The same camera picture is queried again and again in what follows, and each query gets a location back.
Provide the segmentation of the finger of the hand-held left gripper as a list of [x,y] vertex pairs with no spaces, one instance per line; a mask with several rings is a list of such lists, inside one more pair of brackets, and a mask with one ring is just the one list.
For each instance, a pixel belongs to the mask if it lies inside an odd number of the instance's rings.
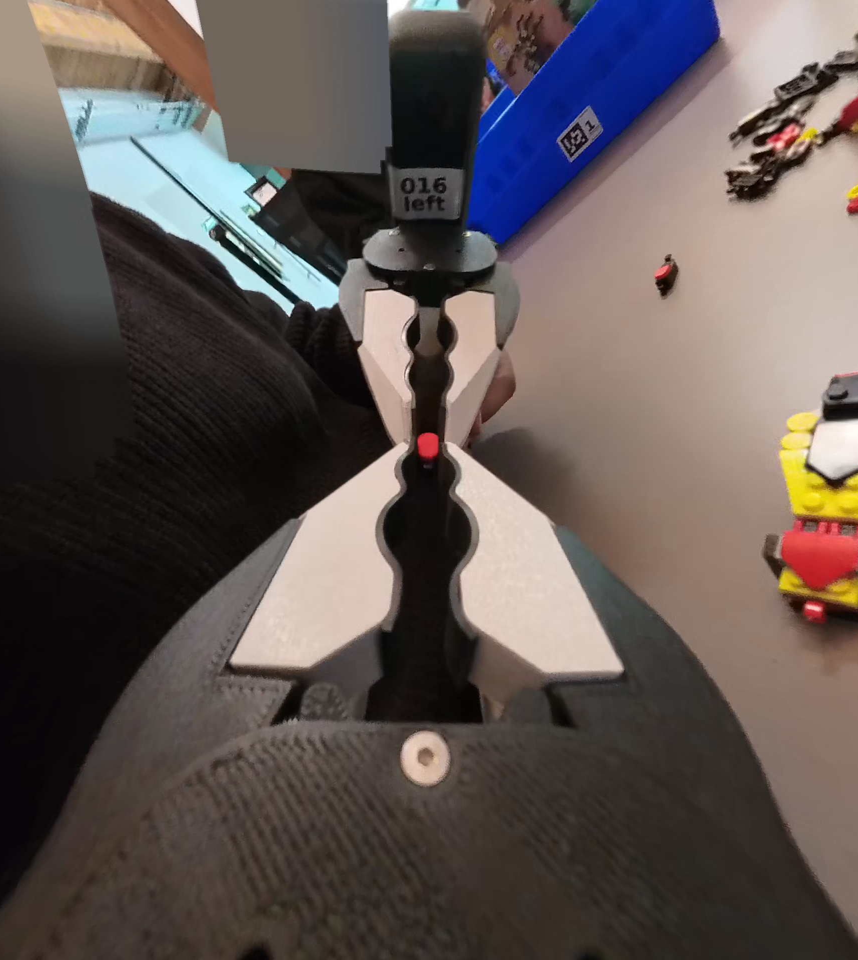
[[395,445],[412,437],[413,360],[408,334],[418,317],[413,298],[397,291],[367,291],[363,297],[363,373],[388,437]]
[[472,431],[499,363],[495,294],[465,291],[444,302],[454,340],[446,359],[450,383],[445,393],[444,438],[461,447]]

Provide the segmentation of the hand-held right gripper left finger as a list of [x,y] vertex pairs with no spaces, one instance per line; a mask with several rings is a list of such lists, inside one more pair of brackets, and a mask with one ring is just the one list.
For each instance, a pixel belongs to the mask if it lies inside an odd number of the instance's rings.
[[230,655],[234,673],[330,685],[365,718],[401,602],[385,521],[408,454],[399,443],[302,515]]

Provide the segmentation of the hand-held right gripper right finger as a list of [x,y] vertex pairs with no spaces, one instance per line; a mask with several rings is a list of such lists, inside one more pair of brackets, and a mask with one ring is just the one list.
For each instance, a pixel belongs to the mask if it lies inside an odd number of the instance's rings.
[[461,447],[449,444],[447,457],[470,533],[452,610],[473,642],[468,680],[485,706],[499,715],[522,690],[623,678],[554,522]]

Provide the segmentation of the blue bin with white tag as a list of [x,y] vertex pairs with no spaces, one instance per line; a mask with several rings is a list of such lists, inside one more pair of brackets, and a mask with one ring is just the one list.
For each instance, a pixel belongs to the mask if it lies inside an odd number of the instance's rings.
[[720,37],[712,1],[602,1],[481,119],[468,227],[504,244]]

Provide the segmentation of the person's black sweater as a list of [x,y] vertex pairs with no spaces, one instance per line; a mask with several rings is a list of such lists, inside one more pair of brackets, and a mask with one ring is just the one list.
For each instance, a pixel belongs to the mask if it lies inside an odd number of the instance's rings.
[[390,446],[381,419],[318,405],[291,313],[204,247],[91,199],[134,429],[90,476],[0,485],[0,906],[165,633]]

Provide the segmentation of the cardboard lego box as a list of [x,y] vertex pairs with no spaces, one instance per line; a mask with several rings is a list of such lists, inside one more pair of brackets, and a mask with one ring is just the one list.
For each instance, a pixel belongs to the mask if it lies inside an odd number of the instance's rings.
[[487,56],[519,95],[596,1],[490,1],[483,5]]

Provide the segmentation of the wooden ceiling beam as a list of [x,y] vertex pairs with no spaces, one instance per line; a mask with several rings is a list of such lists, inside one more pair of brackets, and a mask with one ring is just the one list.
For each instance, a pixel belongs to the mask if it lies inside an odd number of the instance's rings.
[[166,1],[30,1],[62,90],[149,94],[195,106],[202,132],[215,106],[205,44]]

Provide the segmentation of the pile of lego pieces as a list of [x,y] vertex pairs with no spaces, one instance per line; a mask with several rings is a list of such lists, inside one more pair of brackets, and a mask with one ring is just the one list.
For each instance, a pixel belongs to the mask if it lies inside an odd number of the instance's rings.
[[[772,90],[769,101],[737,123],[729,141],[735,147],[749,147],[749,152],[724,171],[727,196],[737,202],[766,198],[785,174],[818,150],[837,140],[858,138],[858,90],[827,124],[810,123],[820,97],[846,81],[858,84],[858,31],[828,60],[802,66]],[[858,215],[858,182],[845,193],[845,213]]]

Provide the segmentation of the yellow red lego car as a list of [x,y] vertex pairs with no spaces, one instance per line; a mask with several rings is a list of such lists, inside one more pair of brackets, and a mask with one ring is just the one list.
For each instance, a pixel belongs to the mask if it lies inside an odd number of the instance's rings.
[[779,462],[793,522],[762,547],[779,593],[810,624],[858,620],[858,370],[787,419]]

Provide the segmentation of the person's left forearm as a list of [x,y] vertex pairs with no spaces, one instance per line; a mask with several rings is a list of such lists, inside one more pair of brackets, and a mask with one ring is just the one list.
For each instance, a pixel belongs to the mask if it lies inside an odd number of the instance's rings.
[[307,370],[314,399],[327,414],[365,417],[380,428],[359,347],[339,306],[316,308],[301,301],[291,311],[285,338]]

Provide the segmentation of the person's left hand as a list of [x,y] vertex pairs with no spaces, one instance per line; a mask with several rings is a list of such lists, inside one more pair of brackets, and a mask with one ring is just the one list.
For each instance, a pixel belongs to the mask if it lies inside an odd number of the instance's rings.
[[502,350],[499,352],[492,379],[468,434],[467,446],[480,437],[483,426],[509,402],[516,392],[516,387],[517,378],[513,363],[507,351]]

